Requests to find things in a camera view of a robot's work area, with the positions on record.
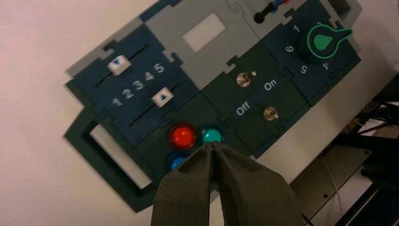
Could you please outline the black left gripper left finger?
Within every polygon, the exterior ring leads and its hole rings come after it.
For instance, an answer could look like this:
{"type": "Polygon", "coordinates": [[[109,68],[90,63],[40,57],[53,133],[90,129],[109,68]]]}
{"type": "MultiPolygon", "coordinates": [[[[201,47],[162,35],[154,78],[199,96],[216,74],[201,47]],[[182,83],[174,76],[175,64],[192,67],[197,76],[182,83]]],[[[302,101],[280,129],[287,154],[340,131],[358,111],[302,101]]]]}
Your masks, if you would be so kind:
{"type": "Polygon", "coordinates": [[[213,173],[214,150],[208,142],[161,180],[151,225],[207,226],[213,173]]]}

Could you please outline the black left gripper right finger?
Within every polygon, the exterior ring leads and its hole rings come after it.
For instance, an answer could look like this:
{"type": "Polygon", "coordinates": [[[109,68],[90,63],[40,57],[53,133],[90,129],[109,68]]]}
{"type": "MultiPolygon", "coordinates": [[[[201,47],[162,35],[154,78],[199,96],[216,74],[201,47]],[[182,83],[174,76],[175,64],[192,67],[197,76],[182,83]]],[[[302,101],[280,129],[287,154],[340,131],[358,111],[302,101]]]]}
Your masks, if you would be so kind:
{"type": "Polygon", "coordinates": [[[214,178],[226,226],[302,226],[302,212],[277,172],[214,142],[214,178]]]}

